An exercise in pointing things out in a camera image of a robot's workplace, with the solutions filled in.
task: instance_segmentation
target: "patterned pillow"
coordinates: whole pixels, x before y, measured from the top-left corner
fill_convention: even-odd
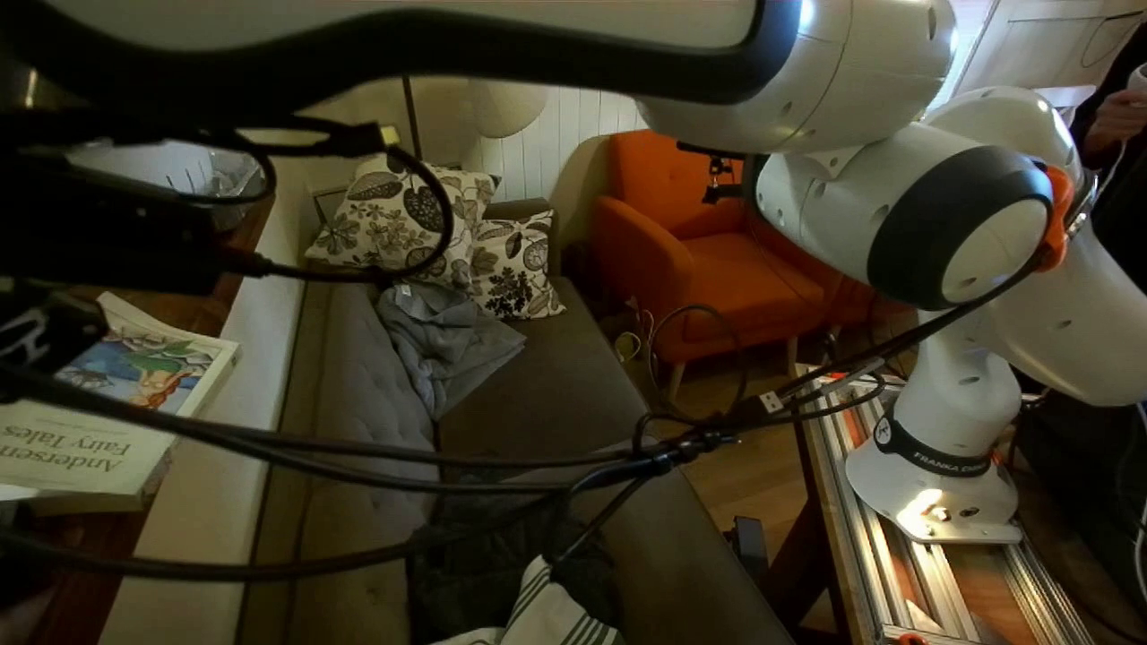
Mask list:
[[[472,284],[472,233],[495,199],[495,176],[428,166],[452,196],[454,233],[423,278],[441,287]],[[342,270],[409,270],[441,241],[441,207],[429,185],[400,173],[389,154],[366,161],[346,193],[346,205],[318,230],[304,259]]]
[[[472,242],[472,301],[495,319],[545,319],[568,303],[550,284],[551,212],[483,218]]]

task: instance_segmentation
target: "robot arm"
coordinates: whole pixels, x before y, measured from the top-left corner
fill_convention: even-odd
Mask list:
[[[252,125],[404,71],[631,94],[644,121],[681,144],[771,154],[757,179],[760,212],[827,264],[929,311],[993,298],[1024,272],[1053,207],[1042,166],[1080,176],[1059,113],[1028,94],[920,118],[951,68],[951,32],[945,0],[0,2],[12,52],[97,106],[151,121]],[[899,523],[919,491],[951,491],[899,526],[951,540],[1011,537],[998,526],[1013,494],[982,469],[1019,408],[999,352],[1053,388],[1092,390],[1080,348],[1114,325],[1080,328],[1070,303],[1082,309],[1091,284],[1104,284],[1113,316],[1097,303],[1099,319],[1126,319],[1122,334],[1147,323],[1145,295],[1113,287],[1119,272],[1092,264],[1099,250],[1087,235],[1073,247],[1070,264],[1048,272],[1070,274],[1073,298],[1062,284],[998,298],[991,316],[920,352],[887,427],[896,442],[869,442],[851,457],[869,505]],[[1099,388],[1147,395],[1129,370]]]

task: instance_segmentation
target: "white fabric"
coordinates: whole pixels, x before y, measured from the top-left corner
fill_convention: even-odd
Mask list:
[[[550,581],[550,562],[532,560],[506,627],[476,627],[441,645],[620,645],[620,629],[589,616],[563,584]]]

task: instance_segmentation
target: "cloth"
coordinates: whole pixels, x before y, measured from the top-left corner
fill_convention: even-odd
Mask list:
[[[375,309],[433,419],[527,348],[520,328],[492,319],[467,291],[400,284]]]
[[[1087,129],[1097,118],[1097,106],[1107,94],[1122,88],[1129,71],[1147,62],[1147,24],[1136,29],[1136,37],[1119,51],[1114,65],[1107,68],[1104,82],[1091,101],[1080,102],[1073,118],[1073,137],[1082,147]],[[1099,205],[1092,207],[1092,230],[1107,253],[1126,270],[1129,278],[1136,278],[1139,291],[1147,291],[1147,131],[1134,137],[1126,144],[1126,154],[1114,167],[1114,150],[1099,157],[1082,157],[1091,167],[1097,167],[1107,179],[1107,191]]]
[[[476,634],[482,627],[510,627],[532,560],[537,560],[537,553],[568,553],[589,529],[586,518],[551,505],[472,535],[476,523],[516,505],[520,499],[506,494],[436,499],[433,518],[420,537],[454,540],[404,562],[417,645]],[[599,535],[580,540],[550,578],[596,620],[620,622],[618,573]]]
[[[551,581],[550,562],[532,560],[506,627],[476,627],[441,645],[620,645],[620,629],[589,616],[563,584]]]

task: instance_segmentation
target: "orange armchair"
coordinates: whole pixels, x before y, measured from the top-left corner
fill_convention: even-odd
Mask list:
[[[655,323],[690,303],[716,309],[747,348],[796,340],[869,316],[869,291],[773,233],[747,199],[704,205],[709,157],[659,131],[606,138],[608,193],[592,212],[592,270],[613,301]],[[684,316],[659,338],[673,388],[697,357],[731,352],[725,328]]]

